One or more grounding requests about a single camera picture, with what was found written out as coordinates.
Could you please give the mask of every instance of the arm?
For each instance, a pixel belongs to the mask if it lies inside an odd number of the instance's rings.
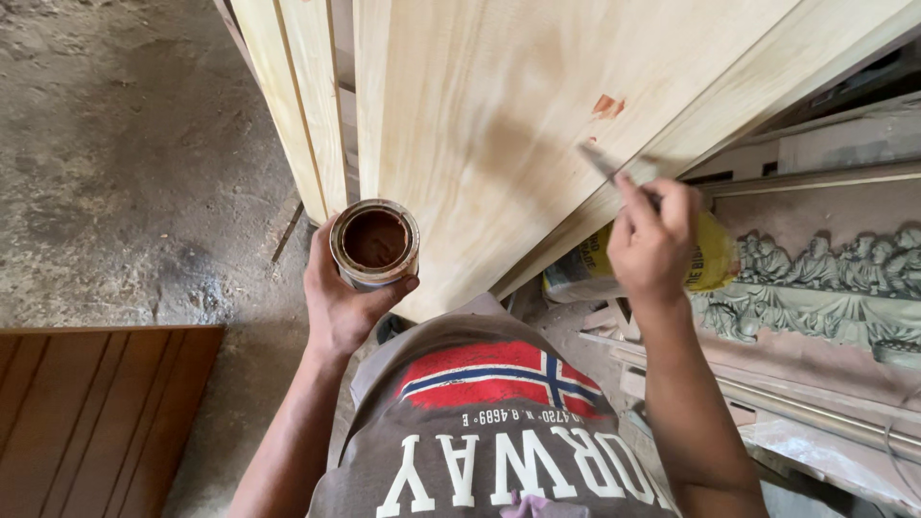
[[[647,412],[662,466],[685,516],[767,516],[717,381],[697,343],[682,282],[699,202],[690,187],[656,179],[637,188],[618,175],[624,208],[608,255],[647,349]],[[648,194],[662,198],[657,213]]]
[[[326,471],[332,416],[345,367],[374,324],[419,285],[409,276],[371,293],[339,277],[330,218],[314,232],[304,272],[307,348],[285,400],[237,487],[229,516],[303,518]]]

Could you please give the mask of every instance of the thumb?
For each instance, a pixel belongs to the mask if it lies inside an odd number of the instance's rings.
[[[380,318],[418,286],[419,277],[406,276],[381,289],[360,295],[359,299],[368,314],[373,314],[376,318]]]

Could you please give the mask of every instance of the brown wood stain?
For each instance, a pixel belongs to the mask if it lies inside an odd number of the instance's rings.
[[[365,268],[383,268],[400,260],[406,250],[406,228],[394,215],[368,210],[348,222],[343,236],[345,253]]]

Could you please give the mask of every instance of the wooden board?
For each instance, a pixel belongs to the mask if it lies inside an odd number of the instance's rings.
[[[186,329],[0,335],[0,516],[160,515],[223,335]]]
[[[395,311],[488,290],[601,186],[576,144],[633,157],[797,3],[358,2],[362,197],[422,236]]]
[[[262,94],[304,201],[304,210],[311,219],[322,223],[329,211],[314,161],[281,9],[277,0],[233,0],[232,3]]]
[[[678,176],[794,101],[860,65],[919,23],[921,2],[917,0],[803,0],[689,102],[626,167],[630,169],[640,158],[652,159],[660,175]],[[490,291],[505,297],[540,274],[611,222],[619,206],[616,190],[602,185],[508,269]]]
[[[330,0],[278,0],[326,209],[348,206]]]

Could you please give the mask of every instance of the wood stain smear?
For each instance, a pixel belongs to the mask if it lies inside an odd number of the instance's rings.
[[[613,119],[624,110],[624,104],[624,100],[614,100],[601,94],[601,98],[595,103],[595,108],[591,112],[595,115],[596,120]]]
[[[383,210],[368,210],[348,222],[343,249],[365,268],[383,268],[400,260],[408,241],[398,218]]]

